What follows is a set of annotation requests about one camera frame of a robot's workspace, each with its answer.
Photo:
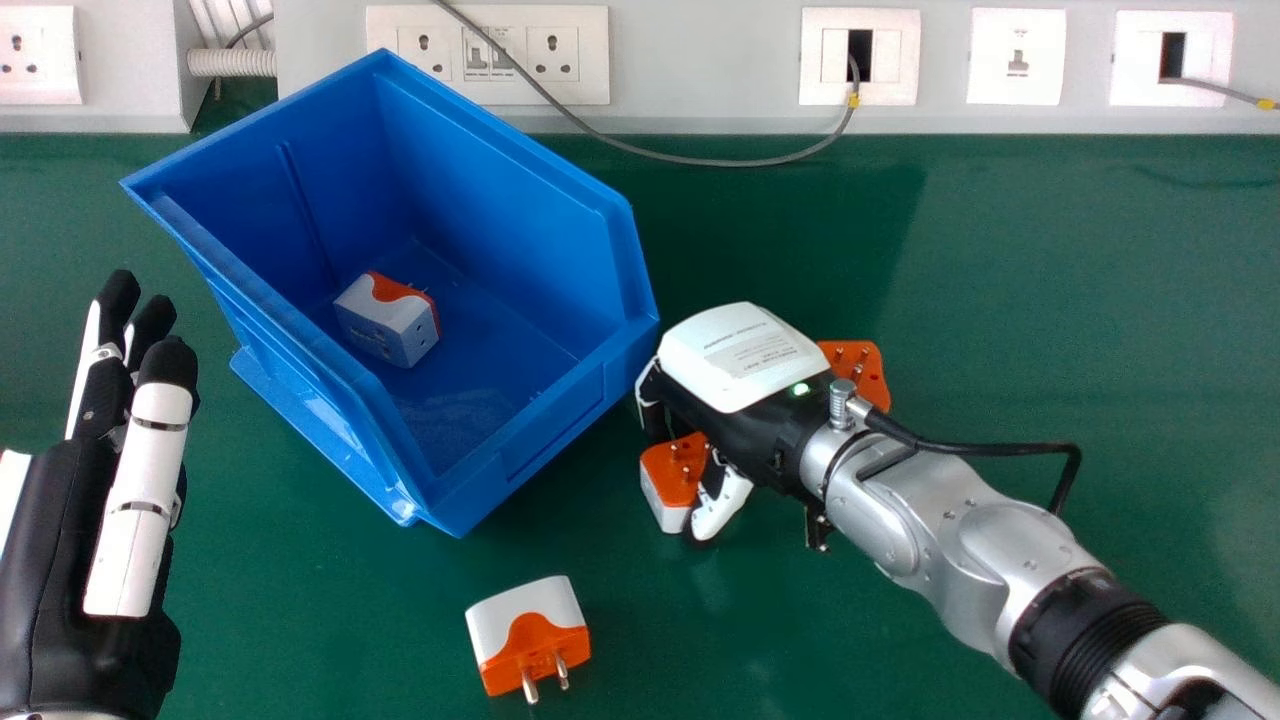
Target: metal knob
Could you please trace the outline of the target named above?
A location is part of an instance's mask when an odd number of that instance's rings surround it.
[[[827,421],[832,429],[847,430],[854,427],[854,416],[849,411],[849,398],[858,391],[854,380],[840,378],[827,386]]]

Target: blue plastic bin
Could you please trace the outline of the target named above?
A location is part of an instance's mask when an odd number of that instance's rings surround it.
[[[236,373],[401,525],[465,534],[653,350],[626,200],[387,51],[122,184],[207,279]],[[340,340],[370,269],[436,302],[411,370]]]

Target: gray cable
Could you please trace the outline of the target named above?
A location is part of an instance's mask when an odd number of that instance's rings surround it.
[[[1249,105],[1254,106],[1261,106],[1262,102],[1265,101],[1262,97],[1256,97],[1247,92],[1240,92],[1239,90],[1231,90],[1230,87],[1222,85],[1215,85],[1212,82],[1204,82],[1202,79],[1194,79],[1188,77],[1170,77],[1170,78],[1160,78],[1160,82],[1162,85],[1185,85],[1188,87],[1198,87],[1201,90],[1219,92],[1221,95],[1226,95],[1228,97],[1234,97],[1235,100],[1240,100],[1242,102],[1248,102]]]
[[[504,61],[511,63],[511,67],[516,69],[516,74],[525,78],[525,82],[527,82],[529,86],[538,92],[538,95],[541,95],[543,100],[547,100],[547,102],[552,108],[554,108],[559,114],[564,115],[568,119],[568,122],[573,123],[573,126],[577,127],[577,129],[585,132],[586,135],[594,137],[595,140],[599,140],[605,145],[611,145],[618,150],[622,150],[623,152],[631,152],[632,155],[640,155],[643,158],[650,158],[653,160],[662,160],[663,163],[675,163],[677,165],[696,165],[700,168],[768,168],[773,165],[785,165],[787,163],[803,160],[804,158],[809,158],[810,155],[815,155],[826,150],[827,146],[831,145],[832,142],[840,140],[840,136],[845,133],[845,128],[849,127],[849,120],[852,119],[854,110],[856,109],[856,106],[852,102],[850,102],[849,108],[840,118],[840,124],[836,126],[836,129],[833,129],[831,135],[823,137],[822,140],[810,145],[809,147],[805,147],[804,150],[797,150],[795,152],[788,152],[786,155],[778,155],[776,158],[762,158],[759,160],[719,160],[716,158],[689,158],[686,155],[671,155],[667,152],[658,152],[657,150],[648,150],[645,147],[640,147],[636,145],[631,145],[630,142],[623,142],[621,140],[609,137],[599,132],[598,129],[593,128],[591,126],[586,124],[586,122],[582,120],[582,118],[575,115],[573,111],[566,108],[563,102],[556,100],[556,97],[553,97],[552,94],[548,92],[547,88],[543,87],[543,85],[534,78],[534,76],[529,74],[529,70],[526,70],[524,65],[517,63],[515,58],[508,55],[507,51],[500,45],[498,45],[492,37],[489,37],[489,33],[486,33],[484,28],[471,22],[471,18],[462,14],[462,12],[451,5],[447,0],[434,0],[434,1],[436,5],[440,6],[442,10],[453,15],[456,20],[466,26],[471,32],[479,35],[494,53],[502,56]],[[851,55],[849,58],[849,67],[854,70],[854,87],[850,95],[850,97],[852,97],[854,95],[858,94],[859,88],[859,70],[858,70],[858,63],[854,60]]]
[[[253,32],[255,29],[265,26],[266,23],[269,23],[269,22],[271,22],[274,19],[275,19],[275,13],[268,13],[268,14],[262,15],[261,18],[259,18],[259,19],[248,23],[247,26],[242,27],[239,32],[237,32],[236,35],[233,35],[232,38],[227,41],[227,45],[224,45],[223,47],[225,50],[230,50],[232,47],[236,47],[236,44],[239,42],[241,40],[244,40],[246,37],[248,37],[248,33]]]

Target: robotic arm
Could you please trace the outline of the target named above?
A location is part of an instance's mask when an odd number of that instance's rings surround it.
[[[1280,720],[1280,688],[1125,589],[1057,518],[1078,448],[924,441],[886,414],[873,352],[842,368],[749,302],[668,331],[636,382],[658,443],[641,486],[663,529],[707,542],[768,486],[805,505],[810,547],[838,530],[1062,717]],[[1053,511],[996,492],[957,456],[983,447],[1068,454]]]
[[[182,638],[161,609],[196,355],[116,270],[90,306],[65,439],[0,455],[0,719],[151,720]]]

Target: power outlet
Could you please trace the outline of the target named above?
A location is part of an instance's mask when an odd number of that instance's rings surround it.
[[[457,9],[561,102],[609,104],[608,6],[457,5]],[[365,10],[365,35],[369,51],[390,49],[481,105],[545,104],[500,53],[434,5],[370,5]],[[420,44],[424,35],[428,47]]]
[[[970,105],[1057,105],[1066,70],[1066,10],[974,8]]]
[[[1111,104],[1221,108],[1226,102],[1221,94],[1160,79],[1230,83],[1234,42],[1231,13],[1120,10],[1111,58]]]
[[[804,8],[800,14],[800,104],[842,105],[849,56],[858,61],[863,105],[915,105],[920,85],[920,12],[895,8]]]
[[[81,105],[76,8],[0,6],[0,105]]]

